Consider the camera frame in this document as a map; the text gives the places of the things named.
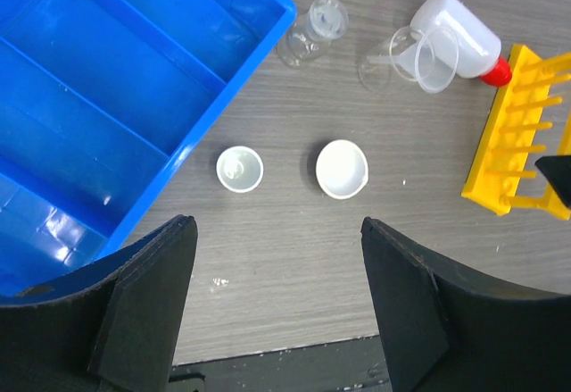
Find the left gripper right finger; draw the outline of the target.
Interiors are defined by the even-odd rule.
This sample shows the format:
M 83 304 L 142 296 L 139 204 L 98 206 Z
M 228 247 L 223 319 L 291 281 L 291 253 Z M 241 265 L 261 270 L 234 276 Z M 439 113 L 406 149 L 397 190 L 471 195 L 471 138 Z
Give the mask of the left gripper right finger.
M 361 246 L 394 390 L 569 390 L 569 296 L 482 273 L 372 218 Z

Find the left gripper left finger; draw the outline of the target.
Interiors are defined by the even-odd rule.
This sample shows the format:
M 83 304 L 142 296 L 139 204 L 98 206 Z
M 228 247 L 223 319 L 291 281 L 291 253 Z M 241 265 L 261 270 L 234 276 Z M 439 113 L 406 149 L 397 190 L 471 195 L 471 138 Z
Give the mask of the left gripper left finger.
M 1 298 L 3 391 L 163 391 L 197 247 L 178 215 L 130 246 Z

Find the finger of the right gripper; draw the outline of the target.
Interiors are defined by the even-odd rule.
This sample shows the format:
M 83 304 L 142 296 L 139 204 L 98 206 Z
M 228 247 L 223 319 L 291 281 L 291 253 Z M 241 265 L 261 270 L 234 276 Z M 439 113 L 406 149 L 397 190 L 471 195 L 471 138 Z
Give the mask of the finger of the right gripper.
M 534 163 L 557 194 L 561 203 L 569 208 L 571 204 L 571 155 L 545 155 Z

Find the blue plastic divided bin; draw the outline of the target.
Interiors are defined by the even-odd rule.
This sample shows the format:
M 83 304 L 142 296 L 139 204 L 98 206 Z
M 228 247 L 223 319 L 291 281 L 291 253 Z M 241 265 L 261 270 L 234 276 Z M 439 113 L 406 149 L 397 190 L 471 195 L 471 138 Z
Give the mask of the blue plastic divided bin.
M 1 292 L 116 252 L 293 0 L 1 0 Z

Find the yellow test tube rack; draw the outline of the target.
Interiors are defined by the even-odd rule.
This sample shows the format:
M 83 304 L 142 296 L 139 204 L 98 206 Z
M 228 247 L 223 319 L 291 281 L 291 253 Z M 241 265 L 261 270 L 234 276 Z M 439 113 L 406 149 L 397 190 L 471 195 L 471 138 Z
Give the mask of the yellow test tube rack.
M 570 81 L 570 53 L 542 59 L 528 46 L 514 45 L 509 65 L 512 79 L 497 91 L 461 195 L 499 216 L 513 208 L 539 209 L 567 221 L 570 209 L 552 186 L 539 197 L 519 196 L 517 189 L 521 180 L 537 177 L 525 164 L 530 154 L 547 149 L 534 137 L 552 128 L 542 120 L 543 110 L 564 102 L 550 89 Z

